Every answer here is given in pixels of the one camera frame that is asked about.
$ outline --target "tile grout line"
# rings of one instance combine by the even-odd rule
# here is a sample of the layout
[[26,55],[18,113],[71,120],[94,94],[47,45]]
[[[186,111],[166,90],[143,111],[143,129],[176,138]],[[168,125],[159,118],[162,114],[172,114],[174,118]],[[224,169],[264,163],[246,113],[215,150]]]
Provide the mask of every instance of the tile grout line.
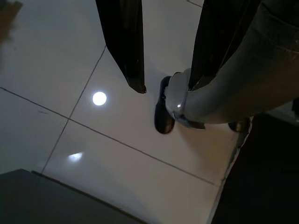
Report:
[[174,165],[172,165],[172,164],[170,164],[170,163],[168,163],[168,162],[165,162],[165,161],[163,161],[163,160],[161,160],[161,159],[158,159],[157,157],[154,157],[154,156],[152,156],[152,155],[150,155],[150,154],[147,154],[147,153],[143,152],[142,150],[140,150],[140,149],[138,149],[138,148],[135,148],[135,147],[133,147],[133,146],[130,146],[130,145],[128,145],[128,144],[126,144],[126,143],[124,143],[124,142],[122,142],[122,141],[119,141],[119,140],[117,140],[117,139],[115,139],[115,138],[113,138],[113,137],[111,137],[111,136],[109,136],[109,135],[103,134],[103,133],[101,133],[101,132],[99,132],[99,131],[97,131],[97,130],[94,130],[94,129],[92,129],[92,128],[86,126],[86,125],[83,125],[83,124],[81,124],[81,123],[79,123],[79,122],[77,122],[77,121],[75,121],[75,120],[72,120],[72,119],[70,119],[70,120],[71,120],[72,122],[78,124],[78,125],[81,125],[81,126],[83,126],[83,127],[86,127],[86,128],[88,128],[88,129],[90,129],[91,131],[94,131],[94,132],[96,132],[96,133],[98,133],[98,134],[101,134],[101,135],[103,135],[103,136],[105,136],[105,137],[107,137],[107,138],[109,138],[109,139],[111,139],[111,140],[117,141],[118,143],[120,143],[120,144],[122,144],[122,145],[124,145],[124,146],[127,146],[127,147],[129,147],[129,148],[131,148],[131,149],[133,149],[133,150],[135,150],[135,151],[137,151],[137,152],[140,152],[140,153],[142,153],[142,154],[144,154],[144,155],[146,155],[146,156],[148,156],[148,157],[150,157],[150,158],[152,158],[152,159],[154,159],[154,160],[157,160],[157,161],[159,161],[159,162],[161,162],[161,163],[164,163],[164,164],[166,164],[166,165],[168,165],[168,166],[171,166],[171,167],[173,167],[173,168],[175,168],[175,169],[177,169],[177,170],[179,170],[179,171],[181,171],[181,172],[183,172],[183,173],[186,173],[186,174],[188,174],[188,175],[190,175],[190,176],[193,176],[193,177],[195,177],[195,178],[197,178],[197,179],[200,179],[200,180],[202,180],[202,181],[204,181],[204,182],[206,182],[206,183],[209,183],[209,184],[211,184],[211,185],[215,185],[215,184],[214,184],[213,182],[211,182],[211,181],[208,181],[208,180],[206,180],[206,179],[204,179],[204,178],[202,178],[202,177],[200,177],[200,176],[197,176],[197,175],[195,175],[195,174],[193,174],[193,173],[190,173],[190,172],[188,172],[188,171],[185,171],[185,170],[183,170],[183,169],[181,169],[181,168],[179,168],[179,167],[177,167],[177,166],[174,166]]
[[50,161],[50,159],[51,159],[51,157],[52,157],[52,155],[53,155],[53,153],[54,153],[54,151],[55,151],[55,149],[56,149],[56,146],[58,145],[58,142],[59,142],[59,140],[60,140],[62,134],[64,133],[64,130],[65,130],[67,124],[69,123],[69,120],[70,120],[72,114],[74,113],[75,108],[76,108],[76,106],[77,106],[79,100],[81,99],[81,97],[82,97],[82,95],[83,95],[84,90],[86,89],[86,87],[87,87],[87,85],[88,85],[88,83],[89,83],[91,77],[93,76],[93,73],[94,73],[94,71],[95,71],[95,69],[96,69],[96,67],[97,67],[97,65],[98,65],[98,63],[99,63],[99,61],[101,60],[101,58],[102,58],[102,56],[103,56],[103,54],[104,54],[104,52],[105,52],[105,49],[106,49],[106,45],[105,45],[105,47],[104,47],[104,50],[103,50],[102,54],[100,55],[100,58],[99,58],[98,61],[96,62],[95,66],[94,66],[94,68],[93,68],[93,71],[91,72],[91,74],[90,74],[90,76],[89,76],[89,78],[88,78],[88,80],[87,80],[87,82],[86,82],[86,84],[85,84],[85,86],[84,86],[84,88],[83,88],[83,90],[82,90],[82,92],[81,92],[81,94],[80,94],[80,96],[79,96],[79,98],[78,98],[78,100],[77,100],[77,102],[76,102],[76,104],[75,104],[73,110],[71,111],[70,116],[67,118],[67,121],[66,121],[66,123],[65,123],[65,125],[64,125],[64,127],[63,127],[63,129],[62,129],[62,131],[61,131],[61,133],[60,133],[60,135],[59,135],[59,137],[58,137],[58,139],[56,140],[55,145],[54,145],[53,149],[51,150],[49,157],[47,158],[47,161],[46,161],[46,163],[45,163],[45,165],[44,165],[44,167],[43,167],[43,169],[42,169],[42,171],[41,171],[41,174],[44,173],[44,171],[45,171],[45,169],[46,169],[46,167],[47,167],[47,165],[48,165],[48,163],[49,163],[49,161]]
[[89,78],[88,78],[88,80],[87,80],[87,82],[86,82],[86,84],[85,84],[85,86],[84,86],[84,88],[83,88],[83,90],[82,90],[80,96],[79,96],[79,99],[77,100],[77,102],[76,102],[76,104],[75,104],[73,110],[71,111],[71,114],[70,114],[69,119],[71,119],[71,116],[73,115],[73,113],[74,113],[74,111],[75,111],[75,109],[76,109],[76,106],[77,106],[77,104],[79,103],[79,101],[80,101],[80,99],[81,99],[81,97],[82,97],[82,95],[83,95],[84,90],[86,89],[86,87],[87,87],[87,85],[88,85],[88,83],[89,83],[91,77],[93,76],[93,73],[94,73],[96,67],[98,66],[99,61],[102,59],[103,54],[104,54],[104,52],[105,52],[105,49],[106,49],[106,45],[105,45],[105,47],[104,47],[104,50],[103,50],[103,52],[102,52],[100,58],[98,59],[97,63],[95,64],[95,66],[94,66],[94,68],[93,68],[93,71],[91,72],[91,74],[90,74],[90,76],[89,76]]
[[45,168],[46,168],[48,162],[50,161],[51,156],[53,155],[53,152],[54,152],[54,150],[55,150],[55,148],[56,148],[56,146],[57,146],[57,144],[58,144],[58,142],[59,142],[59,140],[60,140],[60,138],[61,138],[61,136],[62,136],[62,134],[63,134],[63,132],[64,132],[66,126],[67,126],[67,124],[68,124],[68,122],[69,122],[69,120],[70,120],[70,121],[73,121],[74,123],[76,123],[76,124],[78,124],[78,125],[81,125],[81,126],[83,126],[83,127],[85,127],[85,128],[90,129],[91,131],[94,131],[94,132],[96,132],[96,133],[98,133],[98,134],[101,134],[102,136],[105,136],[105,137],[107,137],[107,138],[109,138],[109,139],[111,139],[111,140],[114,140],[114,141],[116,141],[116,142],[118,142],[118,143],[120,143],[120,144],[122,144],[122,145],[124,145],[124,146],[127,146],[127,147],[129,147],[129,148],[131,148],[131,149],[133,149],[133,150],[135,150],[135,151],[137,151],[137,152],[140,152],[140,153],[142,153],[143,155],[146,155],[146,156],[148,156],[148,157],[150,157],[150,158],[152,158],[152,159],[154,159],[154,160],[157,160],[157,161],[159,161],[159,162],[161,162],[161,163],[164,163],[165,165],[171,166],[171,167],[173,167],[173,168],[175,168],[175,169],[177,169],[177,170],[179,170],[179,171],[181,171],[181,172],[183,172],[183,173],[185,173],[185,174],[188,174],[188,175],[190,175],[190,176],[193,176],[193,177],[195,177],[195,178],[197,178],[197,179],[199,179],[199,180],[202,180],[202,181],[204,181],[204,182],[206,182],[206,183],[209,183],[209,184],[211,184],[211,185],[215,185],[215,184],[214,184],[213,182],[211,182],[211,181],[208,181],[208,180],[206,180],[206,179],[204,179],[204,178],[202,178],[202,177],[199,177],[199,176],[197,176],[197,175],[195,175],[195,174],[193,174],[193,173],[190,173],[190,172],[188,172],[188,171],[185,171],[185,170],[183,170],[183,169],[181,169],[181,168],[179,168],[179,167],[177,167],[177,166],[174,166],[174,165],[172,165],[172,164],[170,164],[170,163],[167,163],[167,162],[165,162],[165,161],[163,161],[163,160],[161,160],[161,159],[158,159],[158,158],[156,158],[156,157],[154,157],[154,156],[152,156],[152,155],[150,155],[150,154],[147,154],[147,153],[143,152],[143,151],[140,150],[140,149],[137,149],[137,148],[135,148],[135,147],[133,147],[133,146],[130,146],[130,145],[124,143],[124,142],[121,142],[121,141],[119,141],[119,140],[117,140],[117,139],[115,139],[115,138],[113,138],[113,137],[110,137],[110,136],[108,136],[108,135],[106,135],[106,134],[103,134],[103,133],[101,133],[101,132],[99,132],[99,131],[97,131],[97,130],[94,130],[94,129],[92,129],[92,128],[86,126],[86,125],[83,125],[83,124],[81,124],[81,123],[79,123],[79,122],[77,122],[77,121],[71,119],[71,116],[72,116],[72,114],[74,113],[75,108],[76,108],[77,104],[79,103],[79,100],[80,100],[80,98],[82,97],[83,92],[84,92],[84,90],[86,89],[86,87],[87,87],[87,85],[88,85],[88,82],[90,81],[90,79],[91,79],[91,77],[92,77],[92,75],[93,75],[93,73],[94,73],[94,71],[95,71],[95,68],[97,67],[97,65],[98,65],[98,63],[99,63],[99,61],[100,61],[100,59],[102,58],[102,56],[103,56],[103,54],[104,54],[104,52],[105,52],[105,49],[106,49],[106,46],[104,47],[104,50],[103,50],[103,52],[102,52],[102,54],[101,54],[99,60],[97,61],[96,65],[94,66],[93,71],[92,71],[90,77],[88,78],[88,80],[87,80],[87,82],[86,82],[86,85],[85,85],[85,87],[83,88],[83,90],[82,90],[82,92],[81,92],[81,94],[80,94],[80,96],[79,96],[79,99],[78,99],[78,101],[76,102],[76,104],[75,104],[75,106],[74,106],[74,108],[73,108],[73,110],[72,110],[72,112],[71,112],[71,114],[70,114],[69,117],[66,117],[66,116],[64,116],[64,115],[62,115],[62,114],[60,114],[60,113],[58,113],[58,112],[56,112],[56,111],[54,111],[54,110],[48,109],[48,108],[45,107],[45,106],[42,106],[42,105],[40,105],[40,104],[38,104],[38,103],[35,103],[35,102],[33,102],[33,101],[31,101],[31,100],[29,100],[29,99],[27,99],[27,98],[25,98],[25,97],[22,97],[22,96],[20,96],[20,95],[14,93],[14,92],[11,92],[11,91],[9,91],[9,90],[3,88],[3,87],[0,87],[0,89],[2,89],[2,90],[4,90],[4,91],[7,91],[7,92],[9,92],[9,93],[11,93],[11,94],[13,94],[13,95],[15,95],[15,96],[17,96],[17,97],[20,97],[20,98],[22,98],[22,99],[24,99],[24,100],[26,100],[26,101],[28,101],[28,102],[31,102],[31,103],[33,103],[33,104],[35,104],[35,105],[37,105],[37,106],[40,106],[41,108],[44,108],[44,109],[46,109],[46,110],[48,110],[48,111],[50,111],[50,112],[52,112],[52,113],[55,113],[55,114],[57,114],[57,115],[59,115],[59,116],[65,118],[65,119],[67,119],[67,121],[66,121],[66,123],[65,123],[65,126],[63,127],[63,129],[62,129],[62,131],[61,131],[61,133],[60,133],[60,135],[59,135],[59,137],[58,137],[58,139],[57,139],[57,141],[56,141],[56,143],[55,143],[53,149],[51,150],[50,155],[49,155],[49,157],[48,157],[48,159],[47,159],[47,161],[46,161],[46,163],[45,163],[45,165],[44,165],[44,167],[43,167],[43,169],[42,169],[42,171],[41,171],[41,174],[43,174],[43,172],[44,172],[44,170],[45,170]]
[[194,2],[191,2],[190,0],[187,0],[187,2],[189,2],[189,3],[191,3],[191,4],[194,4],[194,5],[196,5],[196,6],[200,7],[200,8],[202,8],[201,5],[198,5],[198,4],[194,3]]
[[164,164],[166,164],[166,165],[169,165],[169,166],[171,166],[171,167],[173,167],[173,168],[175,168],[175,169],[177,169],[177,170],[179,170],[179,171],[181,171],[181,172],[183,172],[183,173],[186,173],[186,174],[188,174],[188,175],[190,175],[190,176],[193,176],[193,177],[195,177],[195,178],[197,178],[197,179],[200,179],[200,180],[202,180],[202,181],[204,181],[204,182],[206,182],[206,183],[209,183],[209,184],[211,184],[211,185],[215,185],[215,184],[214,184],[213,182],[211,182],[211,181],[208,181],[208,180],[206,180],[206,179],[204,179],[204,178],[202,178],[202,177],[199,177],[199,176],[197,176],[197,175],[195,175],[195,174],[192,174],[192,173],[190,173],[190,172],[188,172],[188,171],[185,171],[185,170],[183,170],[183,169],[181,169],[181,168],[179,168],[179,167],[176,167],[176,166],[174,166],[174,165],[172,165],[172,164],[170,164],[170,163],[167,163],[167,162],[165,162],[165,161],[163,161],[163,160],[161,160],[161,159],[158,159],[158,158],[156,158],[156,157],[154,157],[154,156],[152,156],[152,155],[150,155],[150,154],[147,154],[147,153],[143,152],[143,151],[140,150],[140,149],[137,149],[137,148],[135,148],[135,147],[133,147],[133,146],[130,146],[130,145],[124,143],[124,142],[121,142],[121,141],[119,141],[119,140],[117,140],[117,139],[115,139],[115,138],[112,138],[112,137],[110,137],[110,136],[108,136],[108,135],[105,135],[105,134],[103,134],[103,133],[101,133],[101,132],[99,132],[99,131],[97,131],[97,130],[94,130],[94,129],[92,129],[92,128],[86,126],[86,125],[83,125],[83,124],[81,124],[81,123],[79,123],[79,122],[77,122],[77,121],[75,121],[75,120],[73,120],[73,119],[71,119],[71,118],[68,118],[68,117],[66,117],[66,116],[64,116],[64,115],[62,115],[62,114],[60,114],[60,113],[58,113],[58,112],[56,112],[56,111],[50,110],[50,109],[48,109],[48,108],[45,107],[45,106],[39,105],[39,104],[37,104],[37,103],[35,103],[35,102],[33,102],[33,101],[27,99],[27,98],[24,98],[24,97],[22,97],[22,96],[20,96],[20,95],[18,95],[18,94],[16,94],[16,93],[14,93],[14,92],[11,92],[11,91],[9,91],[9,90],[6,90],[6,89],[4,89],[4,88],[2,88],[2,87],[0,87],[0,89],[3,89],[4,91],[7,91],[7,92],[9,92],[9,93],[11,93],[11,94],[13,94],[13,95],[15,95],[15,96],[17,96],[17,97],[20,97],[20,98],[22,98],[22,99],[24,99],[24,100],[26,100],[26,101],[28,101],[28,102],[31,102],[31,103],[33,103],[33,104],[35,104],[35,105],[37,105],[37,106],[40,106],[40,107],[42,107],[42,108],[44,108],[44,109],[46,109],[46,110],[48,110],[48,111],[51,111],[52,113],[55,113],[55,114],[57,114],[57,115],[59,115],[59,116],[65,118],[65,119],[67,119],[67,122],[70,120],[70,121],[72,121],[72,122],[74,122],[74,123],[76,123],[76,124],[78,124],[78,125],[81,125],[81,126],[83,126],[83,127],[85,127],[85,128],[90,129],[90,130],[93,131],[93,132],[96,132],[96,133],[98,133],[98,134],[100,134],[100,135],[103,135],[103,136],[105,136],[105,137],[107,137],[107,138],[109,138],[109,139],[111,139],[111,140],[114,140],[114,141],[116,141],[116,142],[118,142],[118,143],[120,143],[120,144],[122,144],[122,145],[124,145],[124,146],[127,146],[127,147],[129,147],[129,148],[131,148],[131,149],[133,149],[133,150],[135,150],[135,151],[137,151],[137,152],[140,152],[140,153],[142,153],[142,154],[144,154],[144,155],[146,155],[146,156],[148,156],[148,157],[150,157],[150,158],[152,158],[152,159],[154,159],[154,160],[157,160],[157,161],[159,161],[159,162],[161,162],[161,163],[164,163]]

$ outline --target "shoe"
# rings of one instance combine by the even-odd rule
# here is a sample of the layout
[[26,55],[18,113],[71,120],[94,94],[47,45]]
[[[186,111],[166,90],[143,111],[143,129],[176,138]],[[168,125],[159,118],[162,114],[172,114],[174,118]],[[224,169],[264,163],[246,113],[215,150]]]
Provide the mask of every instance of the shoe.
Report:
[[171,76],[167,76],[162,79],[160,85],[160,95],[155,109],[155,128],[161,134],[168,134],[173,130],[175,120],[168,113],[165,100],[166,96],[164,94],[165,88],[168,86]]

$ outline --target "white tile floor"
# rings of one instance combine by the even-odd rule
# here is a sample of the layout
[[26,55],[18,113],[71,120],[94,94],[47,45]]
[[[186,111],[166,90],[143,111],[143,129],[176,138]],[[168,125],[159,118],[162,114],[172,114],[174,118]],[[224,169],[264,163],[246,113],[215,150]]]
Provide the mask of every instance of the white tile floor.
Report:
[[161,79],[191,66],[201,8],[143,0],[142,95],[103,52],[93,0],[21,2],[1,45],[0,173],[43,171],[148,223],[205,224],[238,135],[153,125]]

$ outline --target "black shoe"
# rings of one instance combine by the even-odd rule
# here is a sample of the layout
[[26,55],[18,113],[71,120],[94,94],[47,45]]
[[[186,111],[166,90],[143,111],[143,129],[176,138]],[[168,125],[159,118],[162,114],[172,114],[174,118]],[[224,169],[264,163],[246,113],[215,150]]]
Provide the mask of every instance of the black shoe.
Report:
[[173,130],[175,120],[168,113],[165,106],[166,96],[165,88],[168,86],[171,76],[166,76],[162,79],[160,85],[160,95],[155,109],[155,128],[161,134],[168,134]]

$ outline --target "dark floor mat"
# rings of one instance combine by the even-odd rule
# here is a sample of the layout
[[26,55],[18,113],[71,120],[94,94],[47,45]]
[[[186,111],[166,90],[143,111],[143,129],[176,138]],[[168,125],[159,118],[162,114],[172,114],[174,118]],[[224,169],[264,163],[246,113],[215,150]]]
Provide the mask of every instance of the dark floor mat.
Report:
[[298,141],[299,128],[255,117],[212,224],[299,223]]

